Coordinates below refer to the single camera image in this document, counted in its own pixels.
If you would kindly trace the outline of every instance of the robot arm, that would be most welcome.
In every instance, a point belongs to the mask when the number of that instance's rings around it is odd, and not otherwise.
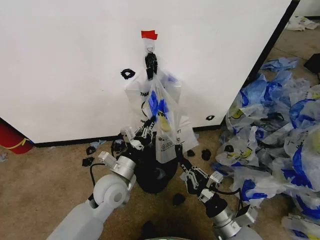
[[[97,181],[88,200],[73,208],[47,240],[97,240],[100,237],[108,216],[114,209],[124,206],[129,201],[130,191],[136,182],[134,169],[139,154],[152,142],[153,126],[154,119],[151,119],[136,132],[133,132],[131,127],[121,130],[127,151],[117,159],[105,151],[98,156],[112,174],[105,175]],[[223,176],[217,171],[208,175],[202,169],[192,166],[184,158],[181,145],[175,146],[175,152],[184,171],[182,179],[185,180],[187,191],[189,194],[197,195],[199,201],[204,204],[207,216],[213,220],[213,232],[217,238],[261,240],[254,230],[246,227],[255,222],[257,211],[248,205],[235,214],[228,208],[227,202],[217,194],[220,192],[217,187]]]
[[[247,205],[234,213],[228,207],[228,203],[217,194],[223,193],[217,188],[223,180],[223,175],[218,171],[208,175],[201,168],[192,166],[183,156],[181,145],[175,146],[175,153],[184,171],[180,178],[185,181],[188,193],[197,195],[198,200],[204,204],[206,215],[213,220],[213,232],[217,239],[262,240],[254,230],[247,227],[256,221],[257,210]]]
[[[105,151],[98,156],[112,174],[97,181],[93,194],[73,208],[47,240],[97,240],[100,237],[108,216],[129,201],[130,191],[136,182],[135,160],[144,146],[151,143],[153,125],[154,121],[150,120],[136,132],[130,127],[121,130],[127,151],[118,159]]]

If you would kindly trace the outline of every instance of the black cable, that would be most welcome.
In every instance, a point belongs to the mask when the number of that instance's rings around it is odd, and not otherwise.
[[[92,172],[92,167],[93,167],[93,166],[97,166],[97,165],[104,165],[104,166],[105,166],[104,163],[95,163],[95,164],[92,164],[92,165],[90,166],[90,175],[91,175],[91,179],[92,179],[92,184],[93,184],[93,186],[96,185],[96,181],[95,181],[94,174],[93,174],[93,172]]]
[[[114,155],[114,147],[115,147],[115,142],[116,142],[116,140],[113,140],[113,142],[111,143],[111,155],[112,155],[112,157],[115,157],[115,155]]]
[[[244,207],[244,203],[243,203],[242,194],[241,194],[241,188],[240,187],[236,191],[229,191],[229,192],[220,191],[220,190],[218,190],[217,188],[214,187],[213,191],[218,193],[218,194],[222,194],[222,195],[235,195],[235,194],[239,193],[238,212],[240,210],[240,206],[241,206],[241,208]]]

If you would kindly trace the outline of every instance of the white wall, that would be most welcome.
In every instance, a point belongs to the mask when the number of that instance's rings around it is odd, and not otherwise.
[[[300,0],[293,16],[320,16],[320,0]]]
[[[0,116],[35,143],[117,135],[156,30],[192,125],[218,125],[290,1],[1,0]]]

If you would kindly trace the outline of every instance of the red tape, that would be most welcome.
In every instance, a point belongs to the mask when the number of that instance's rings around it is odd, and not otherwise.
[[[141,37],[143,39],[157,40],[158,34],[156,34],[156,30],[141,31]]]

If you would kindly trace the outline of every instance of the dark floor item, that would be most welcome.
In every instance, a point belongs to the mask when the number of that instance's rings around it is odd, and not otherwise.
[[[156,230],[156,226],[151,221],[147,221],[142,226],[142,238],[139,238],[139,240],[156,238],[156,237],[159,237]]]
[[[209,161],[211,157],[211,152],[209,149],[202,150],[201,157],[205,161]]]
[[[139,164],[135,166],[134,174],[139,186],[149,194],[157,194],[168,185],[174,177],[178,168],[178,160],[175,158],[166,163],[156,160],[156,148],[145,147],[139,159]]]
[[[93,154],[97,149],[94,146],[89,146],[85,152],[87,155]]]
[[[173,196],[172,203],[173,206],[179,206],[186,200],[185,196],[183,196],[180,193],[177,193],[176,195]]]
[[[317,74],[320,80],[320,53],[313,54],[303,66],[312,73]]]
[[[186,152],[186,155],[187,155],[188,157],[194,157],[196,154],[195,154],[194,151],[188,150],[188,151]]]
[[[89,167],[91,164],[92,164],[92,162],[94,161],[94,157],[87,157],[87,158],[84,158],[84,159],[82,159],[82,166],[83,167]]]

